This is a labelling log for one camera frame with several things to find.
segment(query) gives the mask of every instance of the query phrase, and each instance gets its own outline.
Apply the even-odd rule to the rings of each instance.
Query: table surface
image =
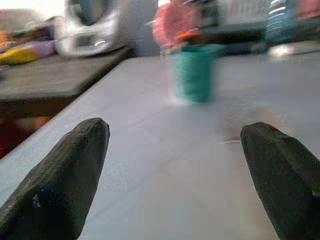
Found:
[[[0,79],[0,102],[79,96],[128,58],[130,51],[126,46],[108,54],[75,59],[56,54],[10,67]]]
[[[111,137],[79,239],[277,240],[241,145],[221,144],[224,103],[239,116],[241,101],[282,111],[293,135],[320,156],[317,58],[222,58],[217,100],[189,106],[173,104],[161,58],[125,60],[0,162],[0,204],[64,134],[100,117]]]

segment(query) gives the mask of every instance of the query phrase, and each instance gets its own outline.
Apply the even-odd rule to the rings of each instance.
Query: yellow object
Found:
[[[0,54],[0,65],[29,63],[38,59],[37,52],[30,47],[15,47]]]

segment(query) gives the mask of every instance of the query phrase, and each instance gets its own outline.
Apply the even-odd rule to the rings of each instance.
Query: green cup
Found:
[[[214,81],[213,60],[223,54],[223,45],[195,44],[173,55],[175,96],[193,103],[208,102]]]

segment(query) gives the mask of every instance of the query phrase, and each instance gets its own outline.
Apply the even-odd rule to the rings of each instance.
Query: white wall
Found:
[[[63,15],[64,0],[0,0],[0,9],[34,9],[45,18]]]

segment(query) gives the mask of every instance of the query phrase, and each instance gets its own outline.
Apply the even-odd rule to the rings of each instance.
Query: purple object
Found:
[[[31,47],[37,53],[39,58],[48,57],[56,52],[55,41],[30,41],[19,47]]]

